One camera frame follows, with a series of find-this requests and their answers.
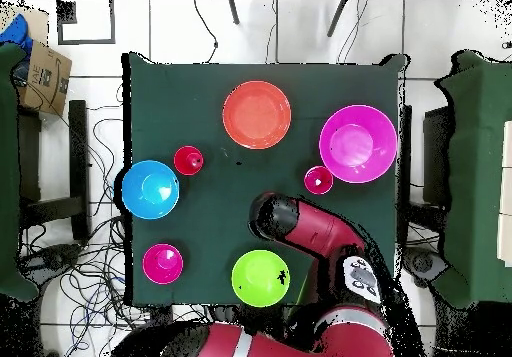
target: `dark green table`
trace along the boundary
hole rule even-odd
[[[30,301],[39,290],[19,272],[20,251],[20,167],[18,153],[18,110],[11,71],[25,57],[15,44],[0,44],[0,294]]]
[[[128,60],[124,68],[125,74],[130,73],[131,106],[125,107],[125,116],[131,117],[131,131],[126,129],[124,139],[131,140],[125,145],[127,151],[133,150],[132,163],[153,159],[174,169],[173,155],[182,145],[198,147],[205,159],[197,175],[178,174],[180,199],[169,215],[153,221],[132,219],[133,305],[238,304],[231,269],[238,257],[256,248],[270,249],[286,261],[291,285],[283,303],[296,303],[311,259],[249,232],[249,206],[264,191],[302,194],[363,225],[393,272],[394,169],[364,185],[336,180],[323,196],[307,194],[303,176],[308,168],[321,164],[320,130],[338,109],[368,104],[386,113],[397,127],[398,72],[404,68],[404,56],[372,66],[158,65],[136,54]],[[291,105],[287,135],[267,150],[237,145],[222,124],[227,95],[249,80],[273,83]],[[129,154],[125,162],[129,163]],[[179,280],[165,286],[147,279],[141,265],[147,248],[161,242],[175,245],[185,262]]]
[[[497,258],[503,127],[512,120],[512,64],[462,51],[437,86],[455,113],[443,253],[450,268],[434,281],[457,308],[479,301],[512,302],[512,268]]]

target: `blue bowl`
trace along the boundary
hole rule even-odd
[[[141,219],[160,219],[176,205],[180,186],[174,172],[153,160],[135,163],[123,178],[125,207]]]

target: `red cup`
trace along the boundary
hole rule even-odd
[[[325,166],[315,166],[304,175],[304,185],[312,194],[325,194],[332,187],[332,173]]]
[[[181,147],[174,154],[174,166],[182,175],[195,175],[201,170],[203,163],[201,151],[191,145]]]

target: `chair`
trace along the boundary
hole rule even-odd
[[[338,24],[338,20],[340,19],[341,13],[343,12],[343,9],[345,8],[345,5],[347,4],[348,0],[341,0],[338,4],[338,8],[336,8],[336,12],[334,13],[334,17],[331,22],[331,26],[329,27],[329,30],[327,31],[327,36],[330,38],[332,34],[334,33],[334,30],[336,29],[336,25]],[[233,16],[233,22],[235,25],[240,24],[240,19],[238,18],[238,13],[236,11],[236,5],[235,0],[229,0],[229,6],[231,8],[231,14]],[[277,8],[278,6],[278,0],[276,0],[276,18],[277,18]]]

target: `blue cloth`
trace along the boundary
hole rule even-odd
[[[7,29],[0,33],[0,42],[18,44],[27,53],[25,60],[30,58],[33,41],[28,36],[28,24],[23,15],[18,14]]]

